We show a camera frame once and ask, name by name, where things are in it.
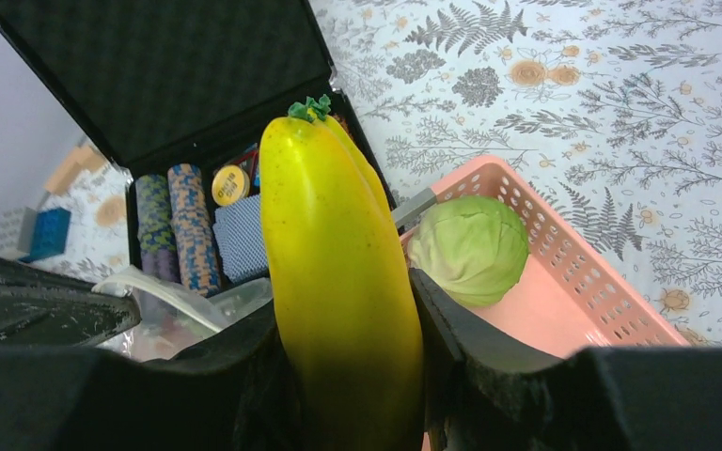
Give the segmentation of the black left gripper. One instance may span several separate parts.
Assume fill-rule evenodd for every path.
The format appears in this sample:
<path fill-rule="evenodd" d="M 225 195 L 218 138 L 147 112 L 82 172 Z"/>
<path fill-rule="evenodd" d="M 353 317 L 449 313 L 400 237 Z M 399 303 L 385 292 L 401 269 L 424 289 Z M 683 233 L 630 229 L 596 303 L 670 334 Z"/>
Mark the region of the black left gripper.
<path fill-rule="evenodd" d="M 94 346 L 136 326 L 131 296 L 0 257 L 0 345 Z"/>

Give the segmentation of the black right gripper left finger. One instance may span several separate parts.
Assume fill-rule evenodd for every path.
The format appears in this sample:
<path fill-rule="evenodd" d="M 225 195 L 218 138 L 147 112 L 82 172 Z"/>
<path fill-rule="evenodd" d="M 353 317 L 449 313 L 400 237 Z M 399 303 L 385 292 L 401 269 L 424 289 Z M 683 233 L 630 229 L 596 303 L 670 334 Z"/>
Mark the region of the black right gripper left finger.
<path fill-rule="evenodd" d="M 0 450 L 298 450 L 273 308 L 169 360 L 0 347 Z"/>

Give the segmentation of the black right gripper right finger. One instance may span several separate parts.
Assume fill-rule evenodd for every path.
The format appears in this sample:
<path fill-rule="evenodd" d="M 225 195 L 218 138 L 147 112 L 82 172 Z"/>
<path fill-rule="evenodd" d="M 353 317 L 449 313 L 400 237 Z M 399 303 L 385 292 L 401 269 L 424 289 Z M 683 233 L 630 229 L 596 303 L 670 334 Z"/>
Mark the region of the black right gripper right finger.
<path fill-rule="evenodd" d="M 559 359 L 410 270 L 433 450 L 722 450 L 722 348 L 588 347 Z"/>

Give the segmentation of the clear zip top bag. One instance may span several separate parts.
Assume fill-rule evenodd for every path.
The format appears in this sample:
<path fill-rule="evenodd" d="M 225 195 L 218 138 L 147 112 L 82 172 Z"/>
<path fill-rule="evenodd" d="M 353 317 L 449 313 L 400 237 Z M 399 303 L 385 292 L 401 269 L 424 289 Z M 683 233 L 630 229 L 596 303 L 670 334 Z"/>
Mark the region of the clear zip top bag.
<path fill-rule="evenodd" d="M 256 312 L 273 298 L 271 282 L 257 278 L 210 298 L 175 282 L 129 266 L 97 283 L 99 294 L 129 295 L 141 319 L 125 332 L 101 343 L 135 361 L 170 359 Z"/>

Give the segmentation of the yellow toy banana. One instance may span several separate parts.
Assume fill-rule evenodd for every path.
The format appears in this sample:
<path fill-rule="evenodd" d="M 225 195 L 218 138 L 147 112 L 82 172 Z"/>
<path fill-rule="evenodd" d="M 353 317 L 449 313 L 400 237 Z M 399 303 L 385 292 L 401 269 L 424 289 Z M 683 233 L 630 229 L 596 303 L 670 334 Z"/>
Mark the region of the yellow toy banana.
<path fill-rule="evenodd" d="M 259 143 L 260 224 L 275 320 L 308 450 L 417 450 L 423 335 L 383 184 L 307 98 Z"/>

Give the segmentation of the blue brick by case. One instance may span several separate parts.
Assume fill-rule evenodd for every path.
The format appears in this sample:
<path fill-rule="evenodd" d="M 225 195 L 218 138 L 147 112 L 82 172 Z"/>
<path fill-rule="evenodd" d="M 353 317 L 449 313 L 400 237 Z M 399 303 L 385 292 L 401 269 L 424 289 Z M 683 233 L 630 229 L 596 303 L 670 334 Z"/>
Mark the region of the blue brick by case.
<path fill-rule="evenodd" d="M 29 254 L 19 258 L 32 263 L 65 253 L 71 224 L 71 212 L 57 207 L 41 211 L 36 219 Z"/>

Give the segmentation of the pink perforated plastic basket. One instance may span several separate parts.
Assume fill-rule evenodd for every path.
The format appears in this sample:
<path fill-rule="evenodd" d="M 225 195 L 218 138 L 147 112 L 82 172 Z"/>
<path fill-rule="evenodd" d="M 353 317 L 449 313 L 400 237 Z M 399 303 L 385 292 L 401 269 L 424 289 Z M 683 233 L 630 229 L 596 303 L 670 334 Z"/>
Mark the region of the pink perforated plastic basket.
<path fill-rule="evenodd" d="M 397 207 L 409 241 L 431 206 L 467 195 L 494 197 L 526 227 L 530 254 L 520 281 L 497 304 L 466 310 L 559 359 L 588 347 L 682 347 L 683 338 L 504 161 L 483 156 Z"/>

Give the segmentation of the blue playing card deck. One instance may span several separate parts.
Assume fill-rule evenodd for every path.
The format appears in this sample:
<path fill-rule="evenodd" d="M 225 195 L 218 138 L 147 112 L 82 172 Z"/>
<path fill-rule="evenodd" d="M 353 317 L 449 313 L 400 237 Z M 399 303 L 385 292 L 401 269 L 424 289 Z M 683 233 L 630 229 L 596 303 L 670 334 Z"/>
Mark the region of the blue playing card deck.
<path fill-rule="evenodd" d="M 268 271 L 259 206 L 260 196 L 253 195 L 214 212 L 212 229 L 223 272 L 233 283 L 242 283 Z"/>

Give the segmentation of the green toy cabbage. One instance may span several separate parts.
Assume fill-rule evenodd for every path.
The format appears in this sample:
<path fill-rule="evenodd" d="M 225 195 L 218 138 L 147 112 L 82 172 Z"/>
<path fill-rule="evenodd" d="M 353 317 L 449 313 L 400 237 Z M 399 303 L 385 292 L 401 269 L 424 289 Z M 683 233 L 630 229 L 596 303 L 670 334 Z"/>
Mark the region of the green toy cabbage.
<path fill-rule="evenodd" d="M 407 242 L 410 265 L 466 307 L 499 303 L 530 254 L 526 227 L 502 201 L 462 196 L 430 207 Z"/>

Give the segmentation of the yellow dealer chip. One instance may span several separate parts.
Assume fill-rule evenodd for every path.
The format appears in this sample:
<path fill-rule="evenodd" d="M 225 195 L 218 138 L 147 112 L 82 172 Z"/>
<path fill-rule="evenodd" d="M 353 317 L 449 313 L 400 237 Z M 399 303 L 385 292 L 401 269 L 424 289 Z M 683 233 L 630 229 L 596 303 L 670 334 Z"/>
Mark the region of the yellow dealer chip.
<path fill-rule="evenodd" d="M 212 199 L 219 207 L 228 206 L 248 196 L 250 178 L 238 165 L 229 164 L 218 169 L 212 180 Z"/>

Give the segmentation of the black poker chip case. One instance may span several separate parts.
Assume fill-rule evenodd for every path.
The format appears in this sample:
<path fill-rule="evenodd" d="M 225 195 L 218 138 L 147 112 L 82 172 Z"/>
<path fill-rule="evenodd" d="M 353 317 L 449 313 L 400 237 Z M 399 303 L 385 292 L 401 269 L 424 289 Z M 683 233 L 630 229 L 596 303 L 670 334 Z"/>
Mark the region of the black poker chip case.
<path fill-rule="evenodd" d="M 208 176 L 322 95 L 376 160 L 307 1 L 0 1 L 0 33 L 133 178 Z"/>

